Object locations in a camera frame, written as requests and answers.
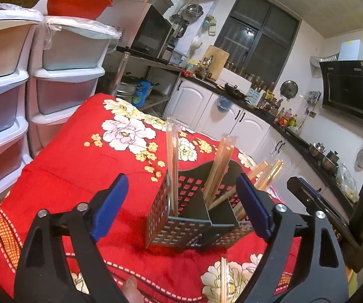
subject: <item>red tablecloth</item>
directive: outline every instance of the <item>red tablecloth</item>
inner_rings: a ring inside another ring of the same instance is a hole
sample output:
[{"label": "red tablecloth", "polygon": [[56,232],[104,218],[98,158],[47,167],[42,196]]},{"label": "red tablecloth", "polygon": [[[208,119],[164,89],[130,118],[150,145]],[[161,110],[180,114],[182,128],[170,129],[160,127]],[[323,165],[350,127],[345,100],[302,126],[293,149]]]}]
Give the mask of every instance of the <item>red tablecloth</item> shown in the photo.
[{"label": "red tablecloth", "polygon": [[[98,94],[89,98],[53,141],[27,165],[0,206],[0,284],[13,294],[14,274],[22,244],[38,210],[70,210],[107,188],[122,172],[129,192],[108,236],[98,242],[107,267],[119,285],[135,275],[146,302],[219,301],[219,259],[226,255],[234,301],[249,281],[265,242],[251,233],[228,251],[175,252],[145,249],[146,215],[166,173],[164,122],[144,115],[128,103]],[[189,130],[180,133],[179,167],[194,168],[214,159],[218,142]],[[249,160],[235,149],[232,157],[249,171]],[[70,241],[65,251],[79,290],[87,287]],[[297,245],[293,245],[278,291],[291,278]]]}]

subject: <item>red bowl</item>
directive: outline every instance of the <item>red bowl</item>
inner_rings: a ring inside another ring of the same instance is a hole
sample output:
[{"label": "red bowl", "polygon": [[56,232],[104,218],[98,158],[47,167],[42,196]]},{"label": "red bowl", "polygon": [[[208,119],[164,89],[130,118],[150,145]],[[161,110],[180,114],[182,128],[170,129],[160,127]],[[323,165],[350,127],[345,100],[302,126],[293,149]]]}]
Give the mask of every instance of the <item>red bowl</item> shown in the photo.
[{"label": "red bowl", "polygon": [[49,16],[69,16],[96,20],[113,0],[48,0]]}]

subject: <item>metal screw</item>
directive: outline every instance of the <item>metal screw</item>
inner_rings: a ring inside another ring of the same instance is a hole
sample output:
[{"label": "metal screw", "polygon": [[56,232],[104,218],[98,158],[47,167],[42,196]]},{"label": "metal screw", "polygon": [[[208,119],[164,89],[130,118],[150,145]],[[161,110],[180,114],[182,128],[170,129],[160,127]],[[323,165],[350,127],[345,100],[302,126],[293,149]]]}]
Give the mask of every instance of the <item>metal screw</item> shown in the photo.
[{"label": "metal screw", "polygon": [[39,218],[43,218],[44,216],[47,216],[47,214],[48,214],[47,210],[39,210],[38,213],[37,213],[37,216]]},{"label": "metal screw", "polygon": [[287,208],[284,204],[277,204],[276,209],[278,212],[286,212]]},{"label": "metal screw", "polygon": [[326,214],[324,214],[322,211],[316,211],[316,216],[318,218],[325,218],[326,217]]},{"label": "metal screw", "polygon": [[89,208],[89,205],[87,203],[80,203],[78,206],[76,206],[76,209],[79,212],[83,212]]}]

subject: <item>black countertop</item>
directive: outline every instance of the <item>black countertop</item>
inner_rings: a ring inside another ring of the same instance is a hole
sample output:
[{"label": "black countertop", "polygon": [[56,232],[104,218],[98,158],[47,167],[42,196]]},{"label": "black countertop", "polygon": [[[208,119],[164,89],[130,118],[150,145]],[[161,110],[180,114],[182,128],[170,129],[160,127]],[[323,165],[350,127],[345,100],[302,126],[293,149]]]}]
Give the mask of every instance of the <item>black countertop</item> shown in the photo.
[{"label": "black countertop", "polygon": [[244,100],[237,100],[232,97],[230,97],[225,90],[220,89],[217,84],[215,84],[212,81],[209,80],[201,80],[199,78],[187,78],[182,76],[185,80],[191,81],[195,84],[198,84],[199,86],[202,86],[203,88],[206,88],[210,91],[212,91],[215,94],[218,94],[220,96],[224,96],[225,98],[228,98],[231,102],[236,104],[242,109],[245,109],[246,111],[252,113],[253,115],[257,116],[258,118],[264,120],[267,122],[273,129],[275,129],[281,136],[286,139],[295,149],[298,151],[298,153],[303,157],[303,159],[309,164],[309,166],[312,168],[312,170],[317,174],[317,176],[322,180],[325,186],[327,186],[330,191],[334,194],[334,196],[337,198],[338,202],[341,204],[342,208],[345,210],[347,215],[351,217],[354,211],[354,205],[350,200],[341,192],[341,190],[336,185],[336,180],[333,176],[329,175],[322,167],[319,165],[319,163],[308,153],[307,147],[304,147],[303,143],[301,143],[298,139],[291,136],[289,132],[287,132],[282,126],[279,126],[278,124],[275,124],[273,120],[266,117],[266,113],[258,108],[253,107],[249,103],[247,103]]}]

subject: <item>cutting board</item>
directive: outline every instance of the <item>cutting board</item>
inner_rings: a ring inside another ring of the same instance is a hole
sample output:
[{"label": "cutting board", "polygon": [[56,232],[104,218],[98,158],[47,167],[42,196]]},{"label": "cutting board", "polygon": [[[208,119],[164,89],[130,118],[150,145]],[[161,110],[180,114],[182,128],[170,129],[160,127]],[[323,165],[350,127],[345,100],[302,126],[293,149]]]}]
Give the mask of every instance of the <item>cutting board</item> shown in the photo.
[{"label": "cutting board", "polygon": [[209,58],[211,55],[213,55],[214,57],[208,71],[212,74],[211,79],[216,81],[223,69],[223,66],[229,58],[229,53],[223,51],[222,49],[219,49],[218,47],[210,45],[205,52],[202,60],[204,60],[205,57]]}]

